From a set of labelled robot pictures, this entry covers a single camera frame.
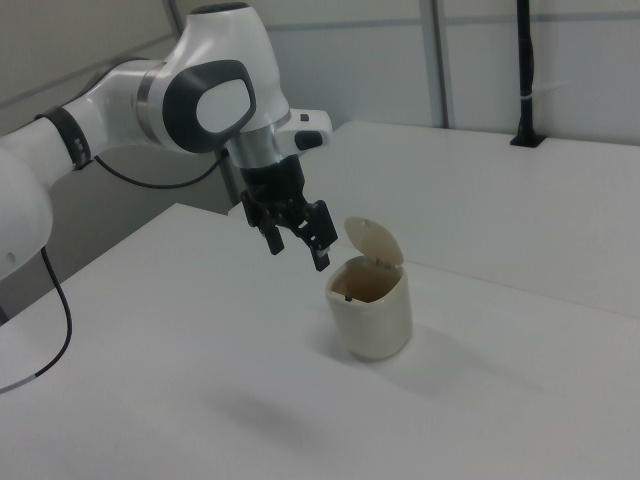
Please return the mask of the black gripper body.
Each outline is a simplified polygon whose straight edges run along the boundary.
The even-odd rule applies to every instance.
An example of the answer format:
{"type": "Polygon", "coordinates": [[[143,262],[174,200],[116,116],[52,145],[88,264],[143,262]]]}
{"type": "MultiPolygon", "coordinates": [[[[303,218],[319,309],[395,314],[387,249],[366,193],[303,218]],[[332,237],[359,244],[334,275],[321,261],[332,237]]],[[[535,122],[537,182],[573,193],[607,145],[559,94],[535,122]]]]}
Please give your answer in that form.
{"type": "Polygon", "coordinates": [[[240,173],[245,182],[241,201],[250,225],[259,225],[266,214],[277,225],[303,223],[305,179],[297,155],[267,167],[241,169],[240,173]]]}

